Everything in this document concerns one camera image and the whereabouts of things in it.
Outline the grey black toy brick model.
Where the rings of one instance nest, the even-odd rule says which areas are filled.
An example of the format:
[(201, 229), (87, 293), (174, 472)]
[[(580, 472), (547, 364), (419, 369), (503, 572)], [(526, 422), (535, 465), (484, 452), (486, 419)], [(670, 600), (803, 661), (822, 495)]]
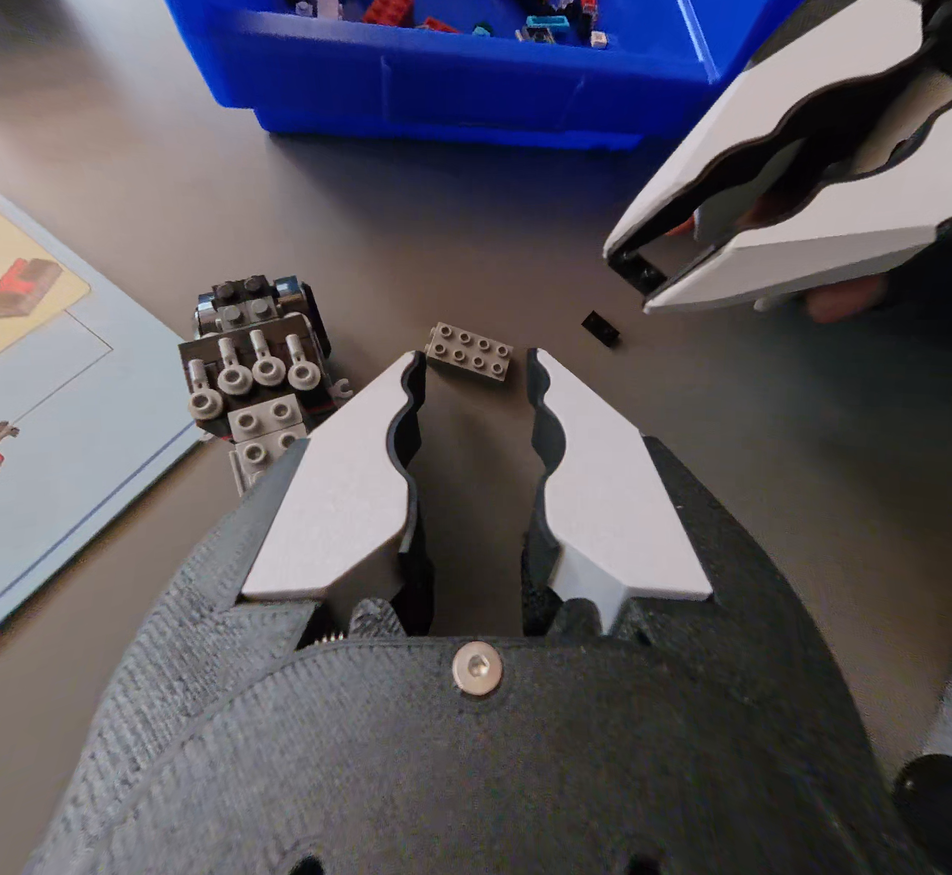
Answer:
[(227, 442), (240, 496), (297, 440), (353, 396), (333, 380), (331, 345), (309, 284), (254, 274), (201, 294), (194, 336), (179, 345), (187, 410)]

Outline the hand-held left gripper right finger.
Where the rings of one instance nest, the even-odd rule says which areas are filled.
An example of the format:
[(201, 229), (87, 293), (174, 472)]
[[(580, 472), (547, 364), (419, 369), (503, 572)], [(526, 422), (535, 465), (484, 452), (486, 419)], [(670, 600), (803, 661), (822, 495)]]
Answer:
[(525, 545), (525, 631), (552, 601), (582, 602), (597, 633), (635, 598), (704, 602), (708, 572), (640, 429), (543, 348), (527, 354), (531, 444), (542, 464)]

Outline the person's right hand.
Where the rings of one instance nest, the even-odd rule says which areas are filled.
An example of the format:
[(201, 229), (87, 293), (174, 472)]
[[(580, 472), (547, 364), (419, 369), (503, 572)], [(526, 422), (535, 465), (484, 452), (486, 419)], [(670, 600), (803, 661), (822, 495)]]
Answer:
[[(740, 216), (738, 226), (759, 226), (787, 214), (803, 201), (803, 187), (772, 187)], [(888, 297), (888, 274), (864, 276), (805, 290), (788, 299), (803, 303), (806, 315), (817, 323), (843, 321), (874, 310)]]

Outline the grey desk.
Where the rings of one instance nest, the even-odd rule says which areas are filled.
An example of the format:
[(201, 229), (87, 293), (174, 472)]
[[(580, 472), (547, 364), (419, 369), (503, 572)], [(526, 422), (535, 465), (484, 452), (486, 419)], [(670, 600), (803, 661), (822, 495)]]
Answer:
[[(814, 617), (890, 784), (950, 668), (950, 345), (795, 305), (647, 317), (601, 262), (666, 154), (277, 138), (218, 106), (163, 0), (2, 0), (2, 195), (171, 327), (226, 278), (311, 283), (359, 387), (435, 321), (519, 351), (427, 374), (412, 461), (434, 634), (521, 632), (540, 461), (525, 350), (657, 436)], [(595, 310), (621, 339), (582, 328)]]

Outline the toy brick instruction booklet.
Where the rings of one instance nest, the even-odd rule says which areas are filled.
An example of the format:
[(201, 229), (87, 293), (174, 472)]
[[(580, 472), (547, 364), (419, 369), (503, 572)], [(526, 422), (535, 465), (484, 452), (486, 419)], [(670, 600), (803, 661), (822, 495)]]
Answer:
[(2, 198), (1, 619), (198, 441), (179, 338)]

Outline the dark grey studded toy brick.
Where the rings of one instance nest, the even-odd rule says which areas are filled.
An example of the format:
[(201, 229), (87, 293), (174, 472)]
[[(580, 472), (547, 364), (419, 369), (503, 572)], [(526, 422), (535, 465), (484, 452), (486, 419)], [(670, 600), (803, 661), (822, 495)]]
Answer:
[(423, 355), (429, 362), (489, 381), (506, 381), (513, 348), (500, 341), (438, 321), (431, 329)]

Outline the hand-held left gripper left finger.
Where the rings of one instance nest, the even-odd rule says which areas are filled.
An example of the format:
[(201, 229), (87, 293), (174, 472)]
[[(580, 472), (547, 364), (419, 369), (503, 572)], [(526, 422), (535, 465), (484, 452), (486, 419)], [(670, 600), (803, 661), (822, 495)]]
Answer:
[(242, 586), (256, 603), (316, 600), (339, 620), (405, 587), (418, 520), (425, 359), (411, 350), (314, 429)]

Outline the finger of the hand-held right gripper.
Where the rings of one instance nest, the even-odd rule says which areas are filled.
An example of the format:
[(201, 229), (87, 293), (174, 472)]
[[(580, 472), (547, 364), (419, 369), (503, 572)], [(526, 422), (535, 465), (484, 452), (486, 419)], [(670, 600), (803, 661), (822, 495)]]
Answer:
[(869, 118), (923, 42), (922, 5), (857, 0), (746, 68), (641, 188), (605, 242), (617, 273), (716, 194), (750, 182), (788, 144)]
[(904, 160), (831, 184), (799, 212), (746, 229), (658, 293), (644, 312), (707, 310), (888, 269), (930, 245), (950, 219), (951, 124), (934, 122)]

